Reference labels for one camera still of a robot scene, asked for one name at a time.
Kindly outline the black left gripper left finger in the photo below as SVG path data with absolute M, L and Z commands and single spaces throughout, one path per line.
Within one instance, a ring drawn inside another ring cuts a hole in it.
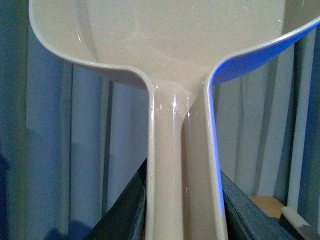
M 87 240 L 143 240 L 147 198 L 144 160 L 116 202 L 85 237 Z

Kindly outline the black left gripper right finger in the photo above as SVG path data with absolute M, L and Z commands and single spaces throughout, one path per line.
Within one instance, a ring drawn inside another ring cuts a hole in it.
M 265 214 L 231 179 L 221 173 L 227 233 L 230 240 L 293 240 L 279 223 Z

